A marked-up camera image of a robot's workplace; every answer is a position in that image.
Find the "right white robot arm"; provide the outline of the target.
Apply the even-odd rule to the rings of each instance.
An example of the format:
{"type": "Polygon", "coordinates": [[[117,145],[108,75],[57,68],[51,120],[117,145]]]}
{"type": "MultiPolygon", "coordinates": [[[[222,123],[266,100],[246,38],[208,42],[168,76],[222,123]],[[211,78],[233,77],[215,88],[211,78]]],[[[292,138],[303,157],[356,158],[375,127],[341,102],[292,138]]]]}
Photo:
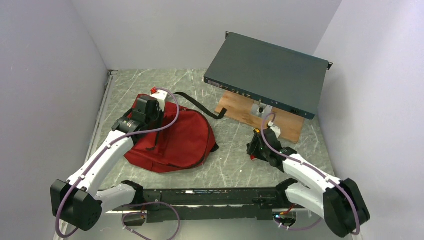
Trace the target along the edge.
{"type": "Polygon", "coordinates": [[[293,148],[282,147],[271,128],[255,129],[253,133],[252,141],[247,144],[250,158],[265,161],[291,176],[276,187],[275,200],[280,207],[295,204],[310,210],[340,238],[355,233],[370,220],[370,212],[355,181],[327,174],[293,148]]]}

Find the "red student backpack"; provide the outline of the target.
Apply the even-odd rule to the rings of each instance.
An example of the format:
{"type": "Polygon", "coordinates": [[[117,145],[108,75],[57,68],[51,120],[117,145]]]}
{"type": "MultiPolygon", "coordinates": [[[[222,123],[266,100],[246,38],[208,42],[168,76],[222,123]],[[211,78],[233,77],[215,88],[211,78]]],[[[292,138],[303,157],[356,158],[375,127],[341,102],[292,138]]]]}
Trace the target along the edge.
{"type": "Polygon", "coordinates": [[[146,134],[124,157],[132,165],[155,173],[168,173],[196,168],[204,163],[210,153],[219,149],[214,131],[206,116],[222,119],[227,109],[218,115],[184,92],[178,95],[198,109],[165,104],[162,126],[176,122],[167,129],[146,134]]]}

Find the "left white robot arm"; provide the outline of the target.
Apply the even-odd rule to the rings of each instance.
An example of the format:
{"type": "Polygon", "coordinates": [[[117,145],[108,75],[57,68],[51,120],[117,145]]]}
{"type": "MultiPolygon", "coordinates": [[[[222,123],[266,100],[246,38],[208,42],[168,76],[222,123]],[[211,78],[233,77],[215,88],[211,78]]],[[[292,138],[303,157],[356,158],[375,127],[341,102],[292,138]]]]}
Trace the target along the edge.
{"type": "Polygon", "coordinates": [[[137,210],[143,205],[144,189],[131,180],[106,190],[101,190],[100,186],[117,162],[142,137],[171,126],[162,126],[168,96],[164,90],[138,96],[135,105],[115,121],[105,141],[89,160],[67,180],[57,179],[51,185],[51,207],[58,235],[62,234],[62,221],[76,230],[88,231],[108,211],[121,206],[137,210]]]}

